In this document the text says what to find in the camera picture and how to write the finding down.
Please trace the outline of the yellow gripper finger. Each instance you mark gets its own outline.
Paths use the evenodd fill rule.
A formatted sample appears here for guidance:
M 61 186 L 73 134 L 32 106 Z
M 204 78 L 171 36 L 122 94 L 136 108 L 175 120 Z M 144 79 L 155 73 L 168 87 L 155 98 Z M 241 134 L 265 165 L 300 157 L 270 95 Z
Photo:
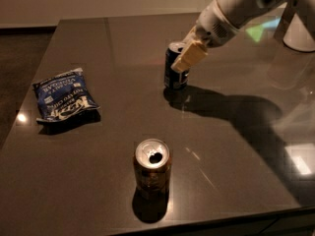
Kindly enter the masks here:
M 208 55 L 207 47 L 202 41 L 191 40 L 183 48 L 181 54 L 171 65 L 171 69 L 177 73 L 183 73 L 199 63 Z
M 183 38 L 182 42 L 186 45 L 200 45 L 201 40 L 199 35 L 196 33 L 196 28 L 192 27 L 190 31 L 186 34 L 186 36 Z

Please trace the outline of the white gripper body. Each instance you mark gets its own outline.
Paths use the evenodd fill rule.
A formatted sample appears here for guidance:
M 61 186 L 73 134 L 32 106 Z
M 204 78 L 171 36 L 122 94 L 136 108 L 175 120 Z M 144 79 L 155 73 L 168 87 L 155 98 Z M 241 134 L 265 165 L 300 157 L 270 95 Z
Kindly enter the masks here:
M 202 11 L 196 22 L 196 37 L 209 48 L 225 45 L 238 32 L 239 29 L 225 16 L 217 0 Z

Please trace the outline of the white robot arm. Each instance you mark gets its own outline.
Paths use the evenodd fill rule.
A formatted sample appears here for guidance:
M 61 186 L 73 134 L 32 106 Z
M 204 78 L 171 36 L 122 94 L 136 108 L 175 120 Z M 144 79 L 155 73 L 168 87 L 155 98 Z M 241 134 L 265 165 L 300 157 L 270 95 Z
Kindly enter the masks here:
M 184 48 L 171 65 L 177 73 L 189 70 L 207 56 L 209 48 L 225 45 L 251 20 L 285 4 L 292 12 L 283 42 L 299 52 L 315 44 L 315 0 L 213 0 L 183 39 Z

